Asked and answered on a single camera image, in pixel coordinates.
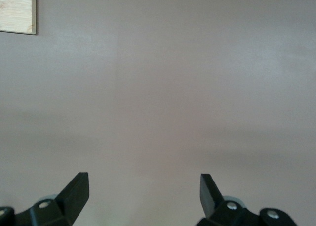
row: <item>wooden block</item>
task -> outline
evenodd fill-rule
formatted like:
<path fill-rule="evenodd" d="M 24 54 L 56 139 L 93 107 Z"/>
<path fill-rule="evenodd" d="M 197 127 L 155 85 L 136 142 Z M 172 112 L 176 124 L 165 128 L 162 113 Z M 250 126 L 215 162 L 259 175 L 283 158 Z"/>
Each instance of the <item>wooden block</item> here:
<path fill-rule="evenodd" d="M 0 0 L 0 31 L 35 34 L 36 0 Z"/>

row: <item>screw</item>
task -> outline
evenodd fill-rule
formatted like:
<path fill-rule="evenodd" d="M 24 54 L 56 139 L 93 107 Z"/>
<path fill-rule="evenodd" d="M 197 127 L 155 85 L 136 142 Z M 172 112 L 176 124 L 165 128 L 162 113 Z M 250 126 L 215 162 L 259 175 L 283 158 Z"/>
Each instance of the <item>screw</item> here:
<path fill-rule="evenodd" d="M 234 202 L 228 202 L 227 203 L 227 207 L 231 210 L 236 210 L 237 209 L 237 205 Z"/>
<path fill-rule="evenodd" d="M 47 207 L 49 205 L 50 201 L 44 201 L 42 203 L 39 204 L 39 208 L 43 209 L 45 207 Z"/>
<path fill-rule="evenodd" d="M 0 217 L 5 214 L 5 210 L 0 210 Z"/>
<path fill-rule="evenodd" d="M 273 211 L 273 210 L 268 210 L 267 214 L 269 217 L 273 218 L 273 219 L 278 219 L 279 215 L 277 214 L 277 212 Z"/>

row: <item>smooth gray surface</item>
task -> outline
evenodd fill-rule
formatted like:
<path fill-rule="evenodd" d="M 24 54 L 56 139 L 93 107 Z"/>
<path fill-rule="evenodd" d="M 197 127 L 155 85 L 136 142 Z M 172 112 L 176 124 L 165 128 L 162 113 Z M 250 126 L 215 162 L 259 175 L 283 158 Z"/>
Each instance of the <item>smooth gray surface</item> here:
<path fill-rule="evenodd" d="M 38 0 L 0 33 L 0 205 L 79 171 L 76 226 L 194 226 L 199 175 L 315 224 L 316 0 Z"/>

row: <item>wood grain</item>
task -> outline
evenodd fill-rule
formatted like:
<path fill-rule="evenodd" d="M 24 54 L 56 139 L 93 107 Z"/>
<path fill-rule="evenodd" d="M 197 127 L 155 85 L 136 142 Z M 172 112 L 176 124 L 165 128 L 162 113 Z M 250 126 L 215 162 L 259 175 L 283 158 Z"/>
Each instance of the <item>wood grain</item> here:
<path fill-rule="evenodd" d="M 36 33 L 36 0 L 0 0 L 0 31 Z"/>

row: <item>light wood panel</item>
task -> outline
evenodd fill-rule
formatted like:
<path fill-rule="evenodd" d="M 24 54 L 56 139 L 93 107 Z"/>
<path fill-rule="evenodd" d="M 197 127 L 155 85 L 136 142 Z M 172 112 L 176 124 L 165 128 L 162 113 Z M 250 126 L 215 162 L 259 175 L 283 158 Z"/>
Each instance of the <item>light wood panel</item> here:
<path fill-rule="evenodd" d="M 35 34 L 36 0 L 0 0 L 0 31 Z"/>

